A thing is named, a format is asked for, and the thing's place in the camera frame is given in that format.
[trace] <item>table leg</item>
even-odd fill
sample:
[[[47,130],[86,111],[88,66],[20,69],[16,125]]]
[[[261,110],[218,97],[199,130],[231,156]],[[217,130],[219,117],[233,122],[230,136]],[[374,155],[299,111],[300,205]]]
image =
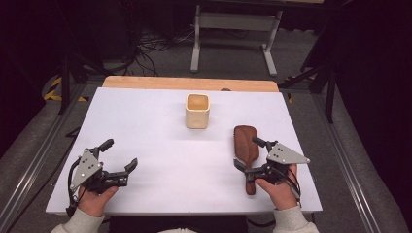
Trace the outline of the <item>table leg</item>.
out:
[[[270,76],[276,76],[278,73],[273,62],[272,54],[270,50],[272,49],[273,41],[275,40],[276,32],[278,31],[279,23],[281,22],[282,11],[276,13],[276,17],[273,18],[273,23],[270,28],[269,39],[266,44],[261,45],[264,59],[266,60],[267,69],[269,70]]]
[[[196,16],[194,17],[194,46],[193,54],[191,56],[190,71],[196,73],[199,68],[200,55],[200,6],[196,6]]]

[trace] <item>metal stand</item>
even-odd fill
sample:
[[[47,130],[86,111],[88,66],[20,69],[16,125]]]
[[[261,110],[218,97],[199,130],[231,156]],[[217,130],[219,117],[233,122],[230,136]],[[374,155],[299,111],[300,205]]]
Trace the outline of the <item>metal stand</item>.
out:
[[[63,54],[61,62],[61,106],[59,114],[62,115],[67,107],[70,105],[70,75],[76,83],[86,83],[87,74],[83,65],[87,65],[96,72],[104,76],[113,76],[114,74],[103,67],[89,61],[81,55],[73,53],[71,51],[66,51]]]
[[[237,14],[218,14],[218,13],[201,13],[200,6],[196,6],[196,15],[194,18],[194,45],[191,56],[190,71],[196,73],[199,67],[200,56],[200,28],[220,28],[220,29],[238,29],[269,31],[269,37],[266,44],[263,44],[262,51],[266,60],[270,76],[276,76],[276,68],[273,62],[271,49],[273,41],[278,31],[279,23],[282,17],[282,11],[278,11],[276,16],[249,16]]]

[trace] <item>wooden table edge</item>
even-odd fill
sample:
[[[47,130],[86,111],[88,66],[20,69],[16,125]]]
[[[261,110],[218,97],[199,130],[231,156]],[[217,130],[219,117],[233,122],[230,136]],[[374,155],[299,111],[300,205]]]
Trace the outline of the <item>wooden table edge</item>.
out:
[[[221,80],[199,78],[109,76],[103,87],[143,89],[201,89],[254,92],[279,92],[273,81]]]

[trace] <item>person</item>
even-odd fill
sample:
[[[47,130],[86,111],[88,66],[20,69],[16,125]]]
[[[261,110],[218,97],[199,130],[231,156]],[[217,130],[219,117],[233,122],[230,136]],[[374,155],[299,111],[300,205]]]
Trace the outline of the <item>person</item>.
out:
[[[289,178],[294,182],[296,171],[297,166],[292,164],[289,170]],[[274,185],[264,179],[256,179],[255,183],[269,194],[270,199],[276,207],[273,211],[276,219],[276,226],[273,229],[273,233],[319,232],[316,225],[308,222],[303,216],[296,198],[291,191],[291,187],[287,183],[277,183]],[[118,190],[118,187],[113,186],[98,195],[97,193],[86,191],[84,187],[80,187],[79,193],[82,193],[83,196],[79,201],[76,212],[67,223],[57,225],[51,233],[97,232],[104,219],[105,205]],[[189,229],[175,229],[162,231],[161,233],[195,232]]]

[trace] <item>metal frame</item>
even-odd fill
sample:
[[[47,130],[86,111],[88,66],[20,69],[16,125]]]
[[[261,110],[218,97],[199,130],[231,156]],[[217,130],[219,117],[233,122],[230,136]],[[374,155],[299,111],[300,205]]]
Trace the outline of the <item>metal frame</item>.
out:
[[[267,42],[262,44],[262,51],[270,76],[276,76],[277,71],[273,62],[271,49],[278,31],[282,11],[277,11],[276,16],[251,16],[237,14],[202,13],[200,5],[196,6],[194,17],[194,45],[191,56],[190,71],[196,73],[199,68],[200,56],[200,28],[220,28],[269,31]]]

